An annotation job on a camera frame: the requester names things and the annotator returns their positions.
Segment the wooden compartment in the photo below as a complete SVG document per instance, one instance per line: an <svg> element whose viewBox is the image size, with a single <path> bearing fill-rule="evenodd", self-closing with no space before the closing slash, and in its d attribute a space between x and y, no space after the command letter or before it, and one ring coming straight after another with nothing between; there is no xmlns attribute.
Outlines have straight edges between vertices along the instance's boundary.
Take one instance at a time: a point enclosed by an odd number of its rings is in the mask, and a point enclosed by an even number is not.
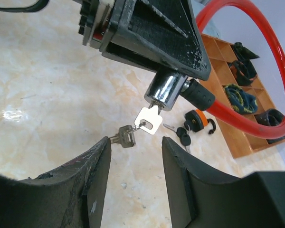
<svg viewBox="0 0 285 228"><path fill-rule="evenodd" d="M206 52L209 58L215 58L219 60L224 60L219 47L217 46L215 40L211 37L202 36L202 40L204 42Z"/></svg>
<svg viewBox="0 0 285 228"><path fill-rule="evenodd" d="M200 83L211 91L220 102L232 109L223 88L223 86L230 83L237 85L228 66L228 62L236 60L231 44L206 35L202 35L202 39L205 42L206 51L212 64L212 71L209 80L200 81ZM257 78L250 86L241 87L244 91L257 98L258 111L255 114L244 115L247 119L257 122L254 115L260 114L270 108L276 108L259 78ZM268 144L266 139L246 134L219 119L217 119L217 121L234 158L253 154L285 142L284 139L273 144Z"/></svg>
<svg viewBox="0 0 285 228"><path fill-rule="evenodd" d="M216 44L219 47L219 50L226 62L232 63L233 61L237 60L237 56L234 54L230 44L216 40Z"/></svg>
<svg viewBox="0 0 285 228"><path fill-rule="evenodd" d="M231 70L226 61L217 60L210 58L210 62L213 66L214 71L216 72L220 83L223 86L226 86L230 83L237 84Z"/></svg>

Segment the scratch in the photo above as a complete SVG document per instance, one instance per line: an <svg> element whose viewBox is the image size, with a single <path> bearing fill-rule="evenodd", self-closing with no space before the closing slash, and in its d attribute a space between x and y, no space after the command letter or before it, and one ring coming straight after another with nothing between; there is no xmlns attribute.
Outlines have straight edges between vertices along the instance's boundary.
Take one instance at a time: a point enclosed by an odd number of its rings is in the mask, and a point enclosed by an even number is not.
<svg viewBox="0 0 285 228"><path fill-rule="evenodd" d="M25 97L23 97L23 98L20 98L20 100L28 99L28 98L31 98L31 97L34 97L34 96L37 96L37 94L31 95L31 96L25 96Z"/></svg>

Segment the red tube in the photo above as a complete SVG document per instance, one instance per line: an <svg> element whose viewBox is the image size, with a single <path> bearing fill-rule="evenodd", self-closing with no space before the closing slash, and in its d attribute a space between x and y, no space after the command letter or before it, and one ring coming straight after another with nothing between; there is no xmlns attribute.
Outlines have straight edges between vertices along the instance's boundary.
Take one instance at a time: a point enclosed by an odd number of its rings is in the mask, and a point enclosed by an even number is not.
<svg viewBox="0 0 285 228"><path fill-rule="evenodd" d="M202 33L205 26L212 16L224 6L235 6L244 11L259 27L267 40L270 49L275 57L282 81L285 88L285 54L284 51L267 19L261 11L249 0L212 0L196 17L199 32ZM285 118L279 126L268 127L257 124L240 114L234 112L230 108L223 105L217 99L214 104L207 110L212 115L222 121L260 138L276 139L285 135Z"/></svg>

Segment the key hole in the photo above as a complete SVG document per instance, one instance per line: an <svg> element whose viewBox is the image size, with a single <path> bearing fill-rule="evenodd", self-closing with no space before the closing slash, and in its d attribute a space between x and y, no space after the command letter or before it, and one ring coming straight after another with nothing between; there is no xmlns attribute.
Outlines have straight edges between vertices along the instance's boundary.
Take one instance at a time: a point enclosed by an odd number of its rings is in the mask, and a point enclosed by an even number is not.
<svg viewBox="0 0 285 228"><path fill-rule="evenodd" d="M146 120L141 120L141 124L142 124L143 122L146 122L146 123L147 123L147 124L145 125L146 128L148 128L149 130L152 130L152 128L153 128L152 123L150 123L150 122L148 122L148 121L146 121Z"/></svg>

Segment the key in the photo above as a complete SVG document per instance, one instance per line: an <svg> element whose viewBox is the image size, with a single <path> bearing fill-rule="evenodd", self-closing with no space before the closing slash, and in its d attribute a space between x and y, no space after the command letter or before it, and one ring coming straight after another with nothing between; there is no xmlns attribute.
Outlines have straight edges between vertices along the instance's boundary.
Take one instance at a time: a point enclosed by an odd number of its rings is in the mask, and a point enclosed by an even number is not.
<svg viewBox="0 0 285 228"><path fill-rule="evenodd" d="M163 126L174 131L176 135L179 137L180 143L186 148L186 151L190 153L191 138L188 135L187 130L183 127L179 127L176 129L175 127L172 127L165 123L163 124Z"/></svg>
<svg viewBox="0 0 285 228"><path fill-rule="evenodd" d="M133 127L126 125L119 128L118 133L110 138L111 143L121 144L123 148L130 148L136 145Z"/></svg>
<svg viewBox="0 0 285 228"><path fill-rule="evenodd" d="M142 122L149 122L152 125L151 129L146 126L141 126L140 129L154 135L162 123L162 117L158 113L159 107L157 105L154 105L151 108L142 108L136 117L134 124L139 126Z"/></svg>

